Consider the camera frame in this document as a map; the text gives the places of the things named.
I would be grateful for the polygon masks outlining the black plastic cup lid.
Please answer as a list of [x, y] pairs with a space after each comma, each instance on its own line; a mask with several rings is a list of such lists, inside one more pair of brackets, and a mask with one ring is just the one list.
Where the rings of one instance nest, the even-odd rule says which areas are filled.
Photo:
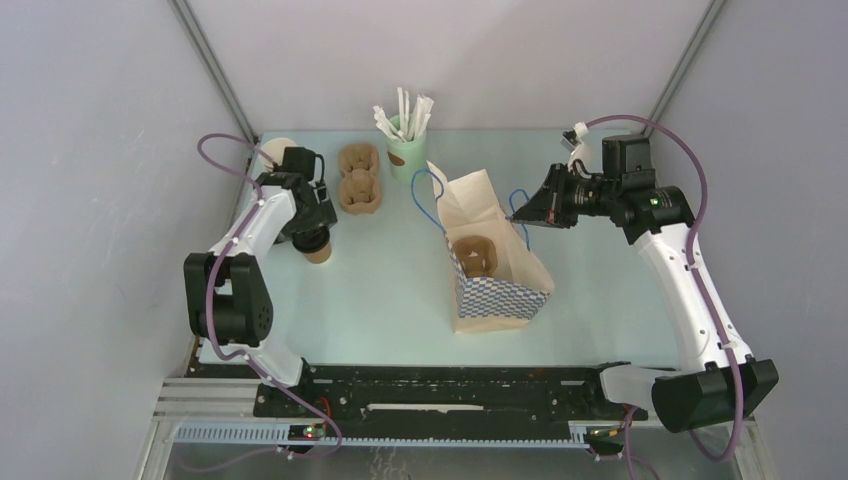
[[294, 232], [291, 243], [301, 254], [314, 254], [330, 245], [330, 231], [327, 227], [315, 228], [303, 232]]

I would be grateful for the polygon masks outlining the blue checkered paper bag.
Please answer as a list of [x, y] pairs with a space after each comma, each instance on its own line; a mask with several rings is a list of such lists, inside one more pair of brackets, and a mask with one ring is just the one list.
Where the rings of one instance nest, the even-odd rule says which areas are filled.
[[[413, 175], [410, 191], [445, 242], [453, 278], [453, 331], [488, 333], [529, 324], [554, 293], [554, 280], [531, 250], [529, 235], [508, 221], [488, 172], [450, 180], [429, 162]], [[498, 267], [493, 277], [465, 276], [453, 244], [472, 235], [495, 243]]]

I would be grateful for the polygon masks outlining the brown paper coffee cup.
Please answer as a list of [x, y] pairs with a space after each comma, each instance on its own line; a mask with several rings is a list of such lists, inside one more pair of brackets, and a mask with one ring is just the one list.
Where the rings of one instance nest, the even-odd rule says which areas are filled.
[[320, 249], [313, 252], [304, 253], [304, 257], [312, 264], [322, 264], [327, 262], [332, 255], [332, 244], [330, 242], [323, 245]]

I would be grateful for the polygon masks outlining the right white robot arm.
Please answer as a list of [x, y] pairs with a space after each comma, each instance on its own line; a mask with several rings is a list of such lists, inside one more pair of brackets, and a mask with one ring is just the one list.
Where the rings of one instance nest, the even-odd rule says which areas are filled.
[[779, 375], [773, 361], [754, 357], [718, 298], [684, 193], [657, 184], [650, 142], [643, 135], [604, 138], [599, 173], [585, 169], [576, 131], [565, 132], [563, 141], [571, 149], [568, 163], [551, 165], [512, 222], [567, 229], [580, 216], [609, 218], [661, 290], [679, 363], [675, 371], [606, 367], [599, 380], [583, 388], [583, 408], [606, 418], [621, 404], [635, 406], [656, 414], [673, 433], [744, 419]]

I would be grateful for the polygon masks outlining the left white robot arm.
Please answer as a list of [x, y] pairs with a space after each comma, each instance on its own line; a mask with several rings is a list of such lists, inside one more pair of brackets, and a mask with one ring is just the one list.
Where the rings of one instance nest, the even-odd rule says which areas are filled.
[[312, 411], [316, 390], [300, 379], [304, 360], [269, 337], [274, 308], [261, 263], [284, 242], [313, 264], [329, 259], [337, 215], [325, 172], [322, 155], [284, 147], [280, 162], [252, 181], [254, 195], [225, 236], [184, 262], [192, 332], [220, 360], [241, 359], [264, 383], [281, 386], [278, 404], [297, 417]]

